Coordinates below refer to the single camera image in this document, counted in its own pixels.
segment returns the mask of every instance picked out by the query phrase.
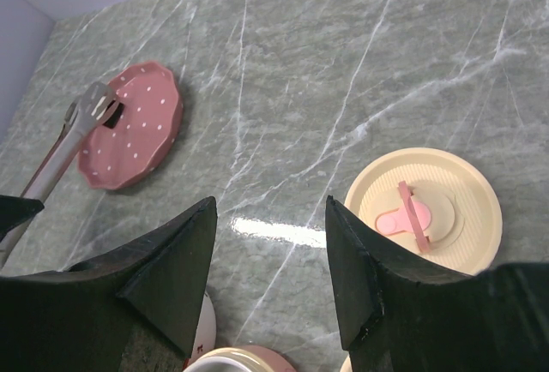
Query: plate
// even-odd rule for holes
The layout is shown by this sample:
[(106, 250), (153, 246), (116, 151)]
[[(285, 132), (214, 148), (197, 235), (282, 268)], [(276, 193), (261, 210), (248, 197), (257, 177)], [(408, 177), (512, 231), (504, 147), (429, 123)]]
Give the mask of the plate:
[(345, 206), (370, 228), (383, 212), (396, 210), (391, 191), (405, 181), (431, 209), (433, 246), (421, 254), (415, 235), (402, 231), (388, 239), (444, 267), (468, 274), (486, 269), (501, 242), (503, 221), (498, 198), (486, 178), (467, 161), (430, 148), (409, 148), (388, 153), (369, 164), (354, 180)]
[(96, 128), (77, 157), (94, 189), (121, 189), (156, 168), (178, 135), (183, 103), (172, 72), (156, 62), (128, 67), (109, 82), (124, 104), (116, 126)]

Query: pink stick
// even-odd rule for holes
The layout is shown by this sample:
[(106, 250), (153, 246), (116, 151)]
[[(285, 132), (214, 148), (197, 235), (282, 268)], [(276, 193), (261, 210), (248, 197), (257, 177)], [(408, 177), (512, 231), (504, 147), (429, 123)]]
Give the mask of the pink stick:
[(406, 185), (405, 181), (398, 184), (398, 191), (401, 194), (402, 201), (404, 202), (404, 209), (406, 209), (408, 219), (410, 219), (410, 225), (412, 226), (415, 241), (418, 243), (419, 250), (421, 252), (429, 252), (429, 240), (425, 237), (425, 234), (421, 229), (418, 215), (413, 207), (412, 193), (410, 192), (410, 188)]

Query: marble surface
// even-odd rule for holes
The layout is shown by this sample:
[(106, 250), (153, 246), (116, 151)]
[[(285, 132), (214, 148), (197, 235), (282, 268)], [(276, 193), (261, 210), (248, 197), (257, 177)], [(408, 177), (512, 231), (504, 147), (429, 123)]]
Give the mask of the marble surface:
[(69, 102), (131, 63), (174, 71), (183, 126), (133, 188), (88, 189), (72, 166), (3, 274), (67, 267), (214, 195), (218, 345), (338, 370), (324, 201), (375, 158), (462, 156), (501, 202), (494, 264), (549, 261), (548, 17), (549, 0), (135, 0), (60, 21), (0, 147), (2, 193), (24, 188)]

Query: tongs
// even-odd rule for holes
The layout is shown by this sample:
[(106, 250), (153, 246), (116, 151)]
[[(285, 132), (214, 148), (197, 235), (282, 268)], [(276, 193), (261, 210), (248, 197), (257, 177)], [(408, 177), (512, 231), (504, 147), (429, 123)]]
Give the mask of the tongs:
[[(22, 198), (45, 202), (78, 153), (82, 142), (95, 128), (109, 121), (117, 111), (121, 104), (116, 97), (111, 87), (95, 82), (70, 104), (59, 138), (21, 193)], [(0, 234), (0, 269), (30, 223), (31, 220), (17, 226), (3, 238)]]

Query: red plate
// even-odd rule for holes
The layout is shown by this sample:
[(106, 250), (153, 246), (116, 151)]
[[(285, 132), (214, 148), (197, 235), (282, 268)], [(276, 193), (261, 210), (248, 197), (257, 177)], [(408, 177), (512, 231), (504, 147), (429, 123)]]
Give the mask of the red plate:
[(114, 129), (99, 126), (82, 143), (78, 170), (91, 188), (121, 189), (143, 179), (178, 135), (183, 103), (172, 72), (150, 61), (109, 82), (124, 111)]

